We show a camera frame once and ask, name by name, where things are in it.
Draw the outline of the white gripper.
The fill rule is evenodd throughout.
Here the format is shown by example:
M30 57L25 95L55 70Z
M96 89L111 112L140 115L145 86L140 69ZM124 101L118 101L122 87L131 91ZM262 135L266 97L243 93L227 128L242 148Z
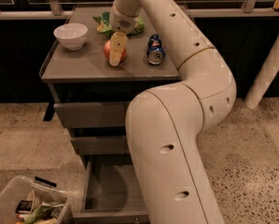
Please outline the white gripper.
M115 32L110 38L109 63L112 66L118 66L125 57L128 37L126 34L131 33L136 25L138 17L137 7L127 7L123 9L116 5L110 10L110 25Z

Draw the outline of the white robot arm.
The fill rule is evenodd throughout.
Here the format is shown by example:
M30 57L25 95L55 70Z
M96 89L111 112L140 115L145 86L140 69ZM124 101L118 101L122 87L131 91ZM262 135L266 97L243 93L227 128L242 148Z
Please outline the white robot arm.
M178 82L143 91L125 118L133 168L150 224L224 224L197 148L200 132L231 111L236 83L215 46L174 0L115 0L114 30L129 33L144 11Z

